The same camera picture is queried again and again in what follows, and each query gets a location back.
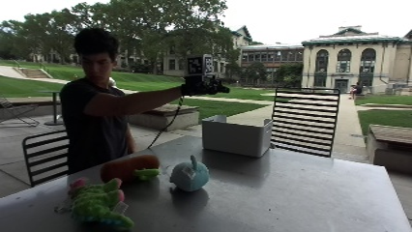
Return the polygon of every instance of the person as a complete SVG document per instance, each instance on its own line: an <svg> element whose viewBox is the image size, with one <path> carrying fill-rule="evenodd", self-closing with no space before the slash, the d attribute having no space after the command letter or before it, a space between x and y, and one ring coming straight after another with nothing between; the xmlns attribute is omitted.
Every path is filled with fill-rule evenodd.
<svg viewBox="0 0 412 232"><path fill-rule="evenodd" d="M70 140L70 174L136 152L127 116L194 93L184 84L128 95L110 86L119 41L102 28L80 31L75 37L75 50L86 77L68 82L60 91L62 117Z"/></svg>
<svg viewBox="0 0 412 232"><path fill-rule="evenodd" d="M356 94L360 94L360 93L362 93L362 85L358 82L356 86L354 86L351 89L351 96L354 100L356 99Z"/></svg>

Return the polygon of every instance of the chair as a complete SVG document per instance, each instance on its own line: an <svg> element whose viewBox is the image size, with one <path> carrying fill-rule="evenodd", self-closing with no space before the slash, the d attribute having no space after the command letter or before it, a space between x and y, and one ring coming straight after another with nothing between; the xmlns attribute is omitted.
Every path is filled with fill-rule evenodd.
<svg viewBox="0 0 412 232"><path fill-rule="evenodd" d="M339 102L338 89L278 88L272 148L331 157Z"/></svg>
<svg viewBox="0 0 412 232"><path fill-rule="evenodd" d="M10 115L10 116L6 115L6 118L0 119L0 123L11 119L19 119L28 126L38 127L38 125L40 124L39 121L24 116L24 114L35 110L39 107L39 104L27 104L22 106L14 106L14 104L3 96L0 96L0 105L3 107L4 113Z"/></svg>
<svg viewBox="0 0 412 232"><path fill-rule="evenodd" d="M22 145L32 187L68 174L66 130L31 135L24 138Z"/></svg>

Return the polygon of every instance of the pale blue toy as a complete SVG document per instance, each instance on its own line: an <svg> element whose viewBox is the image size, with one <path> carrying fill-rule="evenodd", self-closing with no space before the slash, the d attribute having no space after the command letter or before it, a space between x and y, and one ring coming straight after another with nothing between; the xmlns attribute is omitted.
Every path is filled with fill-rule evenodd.
<svg viewBox="0 0 412 232"><path fill-rule="evenodd" d="M170 181L186 191L202 189L208 182L207 166L196 161L191 156L192 162L182 162L171 172Z"/></svg>

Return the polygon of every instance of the lawn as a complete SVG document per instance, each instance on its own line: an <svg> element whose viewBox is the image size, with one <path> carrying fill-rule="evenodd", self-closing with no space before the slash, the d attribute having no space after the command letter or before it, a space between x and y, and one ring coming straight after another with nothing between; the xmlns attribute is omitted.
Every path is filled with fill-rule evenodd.
<svg viewBox="0 0 412 232"><path fill-rule="evenodd" d="M194 100L194 99L184 99L183 104L200 107L200 119L208 118L219 114L230 117L232 115L248 112L251 110L267 106L264 104L255 104L255 103L208 101L208 100Z"/></svg>
<svg viewBox="0 0 412 232"><path fill-rule="evenodd" d="M50 93L42 93L44 90L60 90L63 85L50 83L38 80L22 80L10 77L0 76L0 94L7 98L22 98L22 97L48 97ZM186 99L186 105L200 107L200 119L204 119L216 114L224 114L228 117L248 112L250 110L264 107L266 105L255 103L239 103L228 101L204 101Z"/></svg>
<svg viewBox="0 0 412 232"><path fill-rule="evenodd" d="M356 105L366 103L412 105L412 96L368 95L366 99L356 100Z"/></svg>
<svg viewBox="0 0 412 232"><path fill-rule="evenodd" d="M412 110L360 110L358 116L363 135L371 124L412 128Z"/></svg>
<svg viewBox="0 0 412 232"><path fill-rule="evenodd" d="M40 65L34 62L19 62L24 68L39 69ZM14 61L0 60L0 65L15 66ZM59 64L46 64L47 70L54 78L62 80L74 80L74 76L83 77L84 73L80 67ZM112 77L116 80L116 85L122 89L134 91L152 91L172 88L184 83L182 77L154 75L131 72L112 72ZM216 95L207 95L214 98L242 99L272 101L274 96L263 96L264 94L274 94L274 90L246 89L240 87L231 87L231 93L219 93Z"/></svg>
<svg viewBox="0 0 412 232"><path fill-rule="evenodd" d="M51 93L40 91L60 90L63 85L39 80L22 80L0 76L0 95L7 98L50 97Z"/></svg>

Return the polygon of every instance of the man's arm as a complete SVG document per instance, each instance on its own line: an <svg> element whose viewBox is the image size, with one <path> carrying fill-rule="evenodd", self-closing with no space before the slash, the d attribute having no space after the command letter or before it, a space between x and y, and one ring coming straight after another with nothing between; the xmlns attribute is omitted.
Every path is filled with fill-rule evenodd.
<svg viewBox="0 0 412 232"><path fill-rule="evenodd" d="M180 87L128 94L122 97L110 94L96 94L87 104L84 113L92 116L132 115L158 108L180 97Z"/></svg>
<svg viewBox="0 0 412 232"><path fill-rule="evenodd" d="M130 125L128 125L128 130L127 130L127 143L128 143L128 155L130 155L138 151L138 146L131 136L131 126Z"/></svg>

